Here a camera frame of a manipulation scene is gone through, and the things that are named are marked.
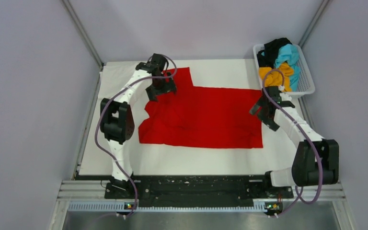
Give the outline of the red t shirt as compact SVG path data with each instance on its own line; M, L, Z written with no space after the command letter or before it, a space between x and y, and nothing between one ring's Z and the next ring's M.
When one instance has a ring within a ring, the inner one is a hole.
M249 113L262 93L252 89L194 86L190 68L173 78L177 91L149 101L149 117L138 128L141 144L252 149L262 148L262 123Z

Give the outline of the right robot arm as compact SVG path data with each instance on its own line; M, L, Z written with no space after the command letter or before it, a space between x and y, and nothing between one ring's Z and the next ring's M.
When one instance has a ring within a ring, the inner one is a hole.
M282 129L296 147L293 163L282 170L268 171L262 192L275 197L285 186L336 184L339 180L339 144L314 131L298 114L291 97L278 86L262 88L262 96L250 109L270 130Z

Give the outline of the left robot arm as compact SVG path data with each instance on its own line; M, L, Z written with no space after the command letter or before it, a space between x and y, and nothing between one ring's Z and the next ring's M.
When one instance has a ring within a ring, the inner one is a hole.
M111 158L113 170L110 184L123 198L131 197L136 187L126 151L126 141L135 132L132 108L143 93L150 101L157 101L158 95L176 93L174 77L177 71L176 63L171 58L154 53L147 62L135 66L133 74L118 93L101 100L94 141Z

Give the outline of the yellow t shirt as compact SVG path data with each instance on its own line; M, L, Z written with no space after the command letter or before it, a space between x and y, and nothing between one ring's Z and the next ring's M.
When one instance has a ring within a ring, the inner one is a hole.
M292 67L288 65L288 63L282 63L278 68L279 71L273 71L268 74L272 70L271 67L260 67L258 70L259 77L263 81L265 76L266 80L264 81L264 86L284 86L284 92L293 92L290 84L290 77L294 74L294 70Z

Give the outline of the folded white t shirt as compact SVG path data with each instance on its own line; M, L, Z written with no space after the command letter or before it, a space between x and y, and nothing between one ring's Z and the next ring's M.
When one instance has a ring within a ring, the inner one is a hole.
M101 84L98 99L111 98L127 84L138 62L107 62L100 73Z

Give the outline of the white plastic laundry basket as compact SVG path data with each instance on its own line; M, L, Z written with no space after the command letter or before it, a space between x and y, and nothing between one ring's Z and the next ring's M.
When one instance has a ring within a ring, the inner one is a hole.
M301 47L298 46L297 44L293 44L293 45L297 48L299 52L299 60L296 63L296 65L300 68L299 82L298 82L297 91L287 92L287 94L290 95L292 99L298 99L304 95L313 94L315 92L315 86L314 86L314 82L311 76L311 72L309 70L308 64L306 62L306 59L304 57ZM264 50L263 44L256 44L253 46L253 57L254 57L254 62L256 66L257 75L258 75L258 69L259 69L257 53L261 50ZM262 80L259 75L257 76L257 79L259 81L260 88L262 88Z

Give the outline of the black t shirt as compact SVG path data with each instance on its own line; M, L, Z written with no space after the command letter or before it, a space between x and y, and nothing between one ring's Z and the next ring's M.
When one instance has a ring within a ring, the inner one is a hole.
M292 43L285 37L274 39L273 41L264 44L264 49L257 53L259 67L273 68L280 48L288 44Z

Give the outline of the light blue t shirt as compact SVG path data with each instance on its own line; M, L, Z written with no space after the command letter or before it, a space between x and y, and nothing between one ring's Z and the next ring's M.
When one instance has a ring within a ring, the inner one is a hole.
M289 67L294 70L294 73L290 76L290 87L293 92L296 92L299 84L299 76L301 73L301 68L298 66L299 61L299 51L295 45L287 44L282 46L278 50L278 56L275 60L274 67L276 69L283 63L287 63Z

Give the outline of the left aluminium frame post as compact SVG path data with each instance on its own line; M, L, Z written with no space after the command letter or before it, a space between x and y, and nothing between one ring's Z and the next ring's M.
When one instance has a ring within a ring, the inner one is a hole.
M90 53L91 57L94 59L95 63L97 64L98 68L100 70L103 69L104 63L102 59L99 56L99 53L97 52L96 48L94 47L94 44L92 40L90 39L87 31L85 30L82 21L80 20L77 12L75 11L72 3L70 0L60 0L62 3L65 11L69 15L75 29L77 30L77 33L79 34L81 40L83 41L85 47L87 48L88 52Z

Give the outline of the aluminium frame post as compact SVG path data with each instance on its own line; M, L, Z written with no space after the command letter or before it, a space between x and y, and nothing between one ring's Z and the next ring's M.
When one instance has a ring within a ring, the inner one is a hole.
M94 47L94 44L92 40L90 39L87 31L85 30L82 21L80 20L77 12L75 11L72 3L70 0L60 0L62 3L65 11L69 15L75 29L77 30L77 33L79 34L81 40L83 41L85 47L87 48L88 52L90 53L91 57L94 59L95 63L97 64L98 68L100 70L103 69L104 63L102 59L99 56L99 53L97 52L96 48Z
M315 29L318 21L322 18L324 12L327 10L329 5L333 2L333 0L322 0L317 11L314 13L312 19L310 20L308 26L306 27L298 45L303 48L309 37L311 36L313 30Z

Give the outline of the right aluminium frame post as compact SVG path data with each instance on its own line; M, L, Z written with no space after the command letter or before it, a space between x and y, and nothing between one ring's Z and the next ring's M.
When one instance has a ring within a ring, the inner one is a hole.
M314 13L312 19L310 20L308 26L306 27L298 45L303 48L309 37L311 36L313 30L315 29L318 21L322 18L324 12L327 10L329 5L333 2L333 0L322 0L317 11Z

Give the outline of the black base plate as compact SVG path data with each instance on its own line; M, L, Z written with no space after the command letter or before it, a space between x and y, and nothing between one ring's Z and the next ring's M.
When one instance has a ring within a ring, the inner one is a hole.
M272 187L263 175L137 175L107 183L106 199L137 199L139 207L252 207L258 199L293 198L291 187Z

